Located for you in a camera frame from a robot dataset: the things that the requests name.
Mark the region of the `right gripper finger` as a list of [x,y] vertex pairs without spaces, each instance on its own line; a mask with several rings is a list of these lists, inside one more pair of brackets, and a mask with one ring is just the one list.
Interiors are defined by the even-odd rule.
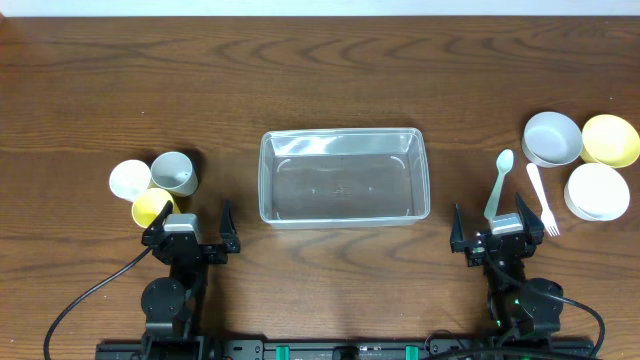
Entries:
[[515,194],[516,208],[518,210],[524,230],[530,234],[542,233],[543,223],[540,218],[526,205],[519,193]]
[[461,223],[461,214],[459,210],[459,206],[454,206],[454,219],[452,224],[452,230],[450,235],[450,244],[451,245],[464,245],[464,231]]

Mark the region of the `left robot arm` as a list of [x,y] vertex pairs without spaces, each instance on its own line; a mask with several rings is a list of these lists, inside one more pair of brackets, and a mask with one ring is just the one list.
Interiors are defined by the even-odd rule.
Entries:
[[241,250],[231,216],[224,203],[216,244],[200,241],[198,218],[175,214],[168,201],[144,230],[141,243],[170,267],[169,275],[149,283],[141,296],[146,316],[142,338],[143,359],[216,359],[220,347],[200,333],[208,270],[228,262]]

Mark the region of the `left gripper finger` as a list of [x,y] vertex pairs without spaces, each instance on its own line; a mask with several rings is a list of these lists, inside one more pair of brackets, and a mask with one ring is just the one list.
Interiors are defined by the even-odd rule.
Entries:
[[233,223],[231,214],[231,203],[228,199],[224,201],[223,211],[221,215],[219,235],[224,244],[237,244],[238,234]]
[[149,233],[160,231],[168,216],[173,213],[173,210],[174,204],[171,200],[167,200],[162,207],[156,206],[155,208],[147,209],[145,211],[145,219],[148,225],[145,231]]

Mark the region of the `grey plastic cup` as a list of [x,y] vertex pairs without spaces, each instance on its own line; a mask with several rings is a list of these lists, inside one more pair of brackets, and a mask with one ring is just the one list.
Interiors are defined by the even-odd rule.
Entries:
[[188,197],[198,188],[195,168],[188,156],[171,151],[158,156],[151,165],[153,183],[171,194]]

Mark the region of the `white plastic bowl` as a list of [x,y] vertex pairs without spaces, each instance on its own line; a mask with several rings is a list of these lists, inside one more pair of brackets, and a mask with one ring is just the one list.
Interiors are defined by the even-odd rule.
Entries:
[[613,168],[597,163],[578,166],[564,188],[569,210],[587,221],[612,221],[630,205],[630,190]]

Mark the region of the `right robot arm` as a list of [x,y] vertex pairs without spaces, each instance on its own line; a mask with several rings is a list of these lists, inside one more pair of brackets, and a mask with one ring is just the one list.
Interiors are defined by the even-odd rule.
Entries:
[[527,279],[523,260],[534,255],[544,237],[544,225],[520,195],[515,213],[503,217],[507,228],[492,228],[467,238],[461,212],[454,208],[451,251],[465,255],[469,267],[480,266],[488,282],[488,308],[500,331],[493,345],[547,340],[560,330],[562,287],[543,278]]

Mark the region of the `yellow plastic bowl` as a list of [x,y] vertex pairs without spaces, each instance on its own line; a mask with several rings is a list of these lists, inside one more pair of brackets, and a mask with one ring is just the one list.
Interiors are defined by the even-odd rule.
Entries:
[[621,117],[601,114],[590,118],[582,129],[581,158],[612,168],[630,166],[639,158],[639,134]]

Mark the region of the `grey plastic bowl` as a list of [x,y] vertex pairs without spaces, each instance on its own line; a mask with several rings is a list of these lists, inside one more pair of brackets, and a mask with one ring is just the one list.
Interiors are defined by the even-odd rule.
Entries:
[[526,158],[537,166],[564,166],[580,156],[582,132],[571,118],[562,113],[540,112],[525,125],[522,149]]

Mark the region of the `white plastic cup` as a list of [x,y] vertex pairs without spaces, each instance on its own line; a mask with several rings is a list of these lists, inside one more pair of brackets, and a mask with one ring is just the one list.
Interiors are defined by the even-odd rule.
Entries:
[[134,202],[152,183],[150,167],[140,160],[119,163],[109,177],[109,188],[118,198]]

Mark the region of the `yellow plastic cup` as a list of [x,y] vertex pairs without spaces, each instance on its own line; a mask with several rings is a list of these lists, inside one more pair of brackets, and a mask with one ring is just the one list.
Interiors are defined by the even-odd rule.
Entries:
[[141,193],[132,204],[131,214],[134,222],[147,228],[160,214],[167,202],[173,205],[173,214],[180,214],[173,196],[161,188],[150,188]]

